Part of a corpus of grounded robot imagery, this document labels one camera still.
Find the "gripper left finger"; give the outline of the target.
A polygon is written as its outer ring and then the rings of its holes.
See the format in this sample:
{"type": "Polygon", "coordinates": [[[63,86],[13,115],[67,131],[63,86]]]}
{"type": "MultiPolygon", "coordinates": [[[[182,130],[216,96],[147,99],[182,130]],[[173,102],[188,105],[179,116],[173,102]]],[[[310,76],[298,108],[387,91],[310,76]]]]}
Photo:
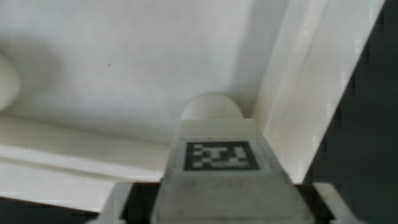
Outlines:
{"type": "Polygon", "coordinates": [[[93,224],[150,224],[159,183],[117,183],[93,224]]]}

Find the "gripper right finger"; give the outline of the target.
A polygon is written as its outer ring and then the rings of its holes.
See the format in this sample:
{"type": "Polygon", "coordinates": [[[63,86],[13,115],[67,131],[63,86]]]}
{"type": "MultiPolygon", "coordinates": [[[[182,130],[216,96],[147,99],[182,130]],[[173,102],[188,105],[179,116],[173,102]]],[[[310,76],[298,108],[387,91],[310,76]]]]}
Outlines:
{"type": "Polygon", "coordinates": [[[294,187],[314,216],[314,224],[369,224],[356,218],[330,183],[296,184],[294,187]]]}

